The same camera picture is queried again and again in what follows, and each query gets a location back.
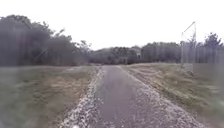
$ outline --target grassy field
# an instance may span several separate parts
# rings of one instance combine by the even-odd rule
[[[217,66],[207,64],[195,64],[194,74],[180,67],[180,64],[152,63],[124,68],[164,97],[185,108],[201,122],[223,128],[222,72],[217,72]]]
[[[95,67],[0,68],[0,128],[48,128],[87,91]]]

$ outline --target sky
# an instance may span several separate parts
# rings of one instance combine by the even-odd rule
[[[196,22],[197,41],[210,32],[224,37],[222,0],[0,0],[0,16],[25,15],[65,29],[92,49],[143,46],[185,40],[181,33]],[[185,35],[189,38],[193,27]]]

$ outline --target dirt road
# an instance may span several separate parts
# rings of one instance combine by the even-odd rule
[[[62,128],[202,128],[182,108],[118,66],[105,66]]]

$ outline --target foliage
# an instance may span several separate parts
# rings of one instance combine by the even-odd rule
[[[82,50],[71,36],[55,33],[43,22],[25,16],[0,19],[0,65],[76,65]]]
[[[221,39],[210,33],[203,43],[154,42],[143,47],[113,47],[92,51],[85,40],[49,28],[45,22],[31,22],[20,15],[0,19],[0,65],[81,65],[86,63],[132,64],[138,62],[215,63],[224,60]]]

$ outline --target utility pole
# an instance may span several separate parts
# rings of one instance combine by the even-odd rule
[[[193,32],[193,36],[192,36],[192,38],[190,39],[189,37],[188,38],[186,38],[185,37],[185,32],[186,31],[188,31],[191,27],[194,27],[194,32]],[[184,63],[185,63],[185,60],[184,59],[188,59],[189,58],[189,60],[188,60],[188,62],[190,62],[190,63],[192,63],[192,64],[194,64],[195,63],[195,55],[196,55],[196,50],[195,50],[195,48],[196,48],[196,43],[197,43],[197,41],[196,41],[196,22],[194,21],[194,22],[192,22],[191,23],[191,25],[190,26],[188,26],[182,33],[181,33],[181,36],[182,36],[182,38],[184,37],[184,38],[186,38],[190,43],[192,43],[192,46],[191,47],[189,47],[189,51],[190,51],[190,53],[189,53],[189,51],[188,51],[188,53],[190,54],[190,56],[187,56],[187,57],[185,57],[185,54],[184,54],[184,51],[185,51],[185,42],[184,41],[181,41],[181,67],[183,67],[184,66]]]

